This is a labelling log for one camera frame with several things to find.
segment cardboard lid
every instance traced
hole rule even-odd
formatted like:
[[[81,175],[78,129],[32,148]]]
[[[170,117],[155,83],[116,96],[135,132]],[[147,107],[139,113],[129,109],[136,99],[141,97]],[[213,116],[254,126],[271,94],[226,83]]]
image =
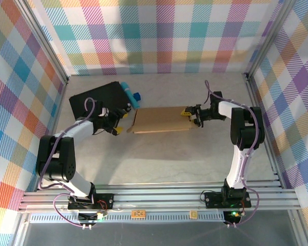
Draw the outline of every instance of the cardboard lid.
[[[127,132],[170,132],[197,128],[187,116],[181,115],[185,108],[186,106],[137,109],[132,127]]]

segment metal rail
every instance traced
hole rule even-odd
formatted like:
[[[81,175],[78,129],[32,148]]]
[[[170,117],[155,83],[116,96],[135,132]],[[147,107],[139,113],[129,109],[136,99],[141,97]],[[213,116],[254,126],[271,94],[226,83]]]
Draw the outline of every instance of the metal rail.
[[[70,212],[63,213],[69,220],[78,223],[78,213]],[[109,213],[100,222],[128,222],[139,223],[145,221],[146,223],[157,222],[187,222],[194,221],[191,219],[188,212],[175,212],[173,214],[167,212],[152,212],[147,213],[145,218],[134,219],[128,212]],[[198,212],[198,222],[224,222],[224,214],[222,211],[202,211]],[[30,215],[30,223],[65,223],[65,221],[57,213],[33,213]]]
[[[279,180],[248,181],[248,185],[258,191],[260,197],[259,210],[296,210],[300,204],[295,191],[283,189]],[[166,184],[113,184],[96,186],[97,193],[113,193],[114,204],[110,213],[146,210],[147,212],[189,212],[197,211],[230,211],[232,209],[206,209],[200,200],[204,190],[219,192],[222,182],[204,183],[166,183]],[[51,213],[53,199],[62,189],[27,192],[20,205],[22,213]],[[252,208],[257,202],[256,194],[249,192]],[[67,197],[57,199],[56,205],[62,212],[67,211]]]

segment aluminum frame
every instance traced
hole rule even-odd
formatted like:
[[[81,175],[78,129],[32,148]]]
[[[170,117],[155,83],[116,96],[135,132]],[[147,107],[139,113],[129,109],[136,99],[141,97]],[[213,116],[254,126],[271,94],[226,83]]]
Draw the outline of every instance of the aluminum frame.
[[[67,84],[69,75],[66,73],[64,67],[58,59],[54,49],[52,48],[46,34],[43,32],[27,0],[16,0],[15,2],[20,9],[22,15],[24,16],[25,20],[27,21],[29,27],[31,28],[35,38],[39,42],[40,46],[43,48],[50,62],[54,65],[53,67],[57,72],[58,76],[62,81],[65,82],[65,84]]]
[[[258,107],[259,102],[255,96],[255,90],[252,86],[252,84],[255,83],[254,78],[253,77],[247,78],[246,75],[244,74],[244,81],[245,81],[246,89],[250,95],[251,103],[254,106]],[[265,128],[264,130],[265,130],[265,135],[269,136],[267,129]],[[283,179],[282,172],[278,166],[276,156],[274,155],[274,152],[273,152],[272,143],[270,139],[268,139],[268,137],[265,138],[264,144],[265,144],[266,152],[268,154],[268,158],[270,160],[272,169],[275,170],[277,172],[277,175],[280,177],[279,180],[281,182],[281,186],[283,188],[286,188],[286,184]],[[303,246],[308,246],[308,227],[305,223],[303,213],[301,212],[301,210],[288,210],[288,215],[290,217],[290,222],[292,224],[293,231],[295,233],[298,244],[303,245]]]
[[[264,58],[267,55],[267,52],[269,51],[270,47],[272,46],[273,42],[275,41],[275,38],[277,37],[279,31],[281,30],[288,14],[292,10],[294,4],[296,3],[297,0],[285,0],[283,3],[283,6],[281,10],[279,11],[262,47],[260,48],[260,51],[255,58],[252,66],[250,67],[249,70],[249,76],[252,77],[258,70],[259,66],[263,62]]]
[[[271,181],[248,181],[248,185],[259,192],[259,210],[294,210],[300,209],[298,198],[293,189],[283,189],[278,176]],[[147,212],[189,212],[197,211],[234,211],[235,209],[207,209],[200,200],[204,190],[219,192],[223,182],[202,183],[163,183],[163,184],[110,184],[96,186],[97,193],[113,193],[114,204],[110,213],[146,210]],[[25,193],[19,212],[52,213],[53,199],[66,192],[62,189]],[[252,200],[251,211],[256,204],[255,193],[249,192]],[[57,199],[56,205],[61,211],[67,211],[67,197]]]

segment black mounting bracket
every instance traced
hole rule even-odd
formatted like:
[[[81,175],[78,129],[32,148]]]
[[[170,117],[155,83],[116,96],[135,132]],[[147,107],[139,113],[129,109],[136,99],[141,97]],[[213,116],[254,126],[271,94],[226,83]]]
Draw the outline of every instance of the black mounting bracket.
[[[67,210],[102,210],[103,208],[106,209],[113,209],[114,203],[114,194],[112,193],[101,193],[101,194],[94,194],[93,195],[93,203],[88,202],[82,199],[74,199],[73,197],[68,198],[68,206]]]
[[[251,200],[246,188],[230,188],[226,179],[221,192],[205,192],[204,200],[207,209],[251,208]]]
[[[98,129],[104,129],[106,132],[117,136],[119,133],[116,131],[116,127],[118,126],[120,119],[122,119],[127,112],[122,109],[113,109],[110,110],[109,113],[105,116],[98,116],[102,113],[104,105],[102,101],[95,100],[95,109],[92,115],[88,118],[88,121],[93,124],[93,133],[95,134]],[[92,101],[87,102],[87,108],[92,108]],[[88,115],[88,112],[85,112],[83,116],[77,118],[77,120],[83,120]]]
[[[87,197],[68,197],[68,210],[108,210],[113,209],[113,193],[96,193],[96,188],[91,183],[90,193]]]

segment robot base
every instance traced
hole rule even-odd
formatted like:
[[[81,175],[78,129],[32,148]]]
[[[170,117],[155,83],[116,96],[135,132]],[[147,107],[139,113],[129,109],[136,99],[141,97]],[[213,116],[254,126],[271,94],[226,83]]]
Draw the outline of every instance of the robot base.
[[[245,194],[245,199],[225,200],[221,193],[206,192],[204,193],[205,207],[207,209],[241,209],[251,208],[251,201],[248,192]]]
[[[112,193],[105,193],[105,194],[94,194],[93,195],[94,203],[87,202],[86,200],[82,199],[74,199],[69,197],[69,202],[67,209],[68,210],[102,210],[104,209],[113,209],[113,202],[114,202],[114,194]],[[100,201],[104,201],[107,204],[107,208],[105,205],[100,203]]]
[[[221,192],[205,192],[207,209],[240,209],[251,208],[251,200],[246,188],[230,188],[225,179]]]

